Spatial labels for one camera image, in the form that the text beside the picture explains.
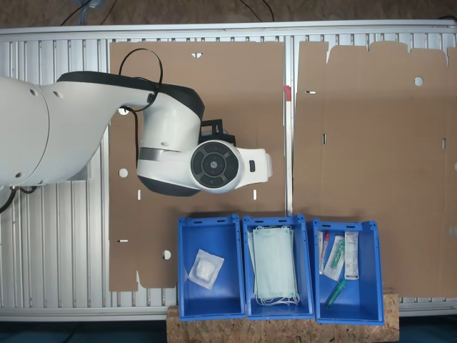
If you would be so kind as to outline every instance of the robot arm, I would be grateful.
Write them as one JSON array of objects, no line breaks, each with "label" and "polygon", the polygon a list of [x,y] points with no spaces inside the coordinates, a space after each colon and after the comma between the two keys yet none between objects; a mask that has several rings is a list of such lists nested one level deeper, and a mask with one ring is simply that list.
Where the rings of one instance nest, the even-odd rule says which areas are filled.
[{"label": "robot arm", "polygon": [[[78,173],[97,150],[122,106],[149,104],[155,84],[145,79],[78,71],[37,86],[0,78],[0,184],[38,186]],[[143,112],[139,179],[161,194],[223,193],[266,182],[271,159],[263,150],[237,149],[223,141],[198,144],[204,104],[182,86],[162,84]]]}]

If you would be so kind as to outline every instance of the surgical face mask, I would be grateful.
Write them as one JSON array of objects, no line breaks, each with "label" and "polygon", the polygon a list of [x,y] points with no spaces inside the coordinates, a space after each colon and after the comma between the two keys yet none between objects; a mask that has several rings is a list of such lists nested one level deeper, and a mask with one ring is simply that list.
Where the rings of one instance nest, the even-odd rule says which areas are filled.
[{"label": "surgical face mask", "polygon": [[253,230],[252,237],[253,244],[250,245],[253,245],[257,302],[262,305],[298,304],[292,254],[293,230],[290,227],[258,227]]}]

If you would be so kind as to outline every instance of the cardboard sheet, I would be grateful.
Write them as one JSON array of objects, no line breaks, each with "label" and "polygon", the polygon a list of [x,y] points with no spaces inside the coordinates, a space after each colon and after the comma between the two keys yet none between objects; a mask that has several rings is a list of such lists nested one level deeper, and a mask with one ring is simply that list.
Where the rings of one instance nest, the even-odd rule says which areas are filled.
[{"label": "cardboard sheet", "polygon": [[300,45],[294,212],[378,222],[385,284],[457,297],[457,51],[327,51]]},{"label": "cardboard sheet", "polygon": [[[141,42],[111,45],[111,73],[133,49],[156,52],[164,65],[164,83],[191,87],[203,99],[204,120],[223,119],[237,146],[264,148],[273,161],[273,176],[226,194],[200,192],[194,197],[166,197],[150,192],[135,167],[134,118],[116,114],[110,128],[110,291],[136,291],[136,272],[143,287],[175,287],[178,281],[179,217],[275,212],[284,214],[283,44]],[[139,51],[123,74],[159,79],[155,56]],[[129,171],[126,178],[119,170]],[[254,189],[257,200],[253,199]],[[169,250],[171,258],[162,259]]]}]

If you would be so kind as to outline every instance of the blue storage bin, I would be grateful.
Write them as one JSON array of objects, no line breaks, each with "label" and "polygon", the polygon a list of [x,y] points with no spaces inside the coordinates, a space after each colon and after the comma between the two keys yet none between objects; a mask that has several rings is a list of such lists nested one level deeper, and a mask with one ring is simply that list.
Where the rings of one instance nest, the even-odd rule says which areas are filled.
[{"label": "blue storage bin", "polygon": [[[238,215],[180,218],[178,235],[181,321],[244,318],[246,310]],[[212,290],[188,279],[199,249],[224,259]]]},{"label": "blue storage bin", "polygon": [[[258,226],[282,227],[289,225],[293,229],[293,260],[295,263],[296,281],[300,302],[298,305],[278,304],[261,306],[257,304],[254,294],[254,271],[249,254],[248,232]],[[248,319],[313,319],[313,294],[311,272],[306,242],[305,217],[301,214],[293,217],[279,218],[243,218],[244,270],[246,284],[246,304]]]},{"label": "blue storage bin", "polygon": [[[325,324],[384,325],[383,280],[381,248],[375,222],[335,223],[314,219],[306,223],[310,246],[311,273],[315,299],[316,321]],[[328,231],[329,241],[325,264],[336,235],[358,232],[358,280],[347,280],[346,287],[330,306],[326,301],[337,282],[319,274],[318,231]],[[340,281],[344,279],[344,268]]]}]

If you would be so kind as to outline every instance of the floor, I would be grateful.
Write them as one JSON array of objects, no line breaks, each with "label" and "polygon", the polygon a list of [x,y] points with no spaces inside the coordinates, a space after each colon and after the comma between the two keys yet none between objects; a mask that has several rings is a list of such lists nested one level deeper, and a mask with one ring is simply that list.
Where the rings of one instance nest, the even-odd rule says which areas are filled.
[{"label": "floor", "polygon": [[[0,0],[0,28],[58,26],[83,0]],[[90,10],[87,25],[99,25],[115,0]],[[457,16],[456,0],[266,0],[276,21],[339,19],[437,19]],[[262,21],[271,14],[262,0],[244,0]],[[75,15],[67,25],[74,25]],[[118,0],[105,25],[257,22],[240,0]]]}]

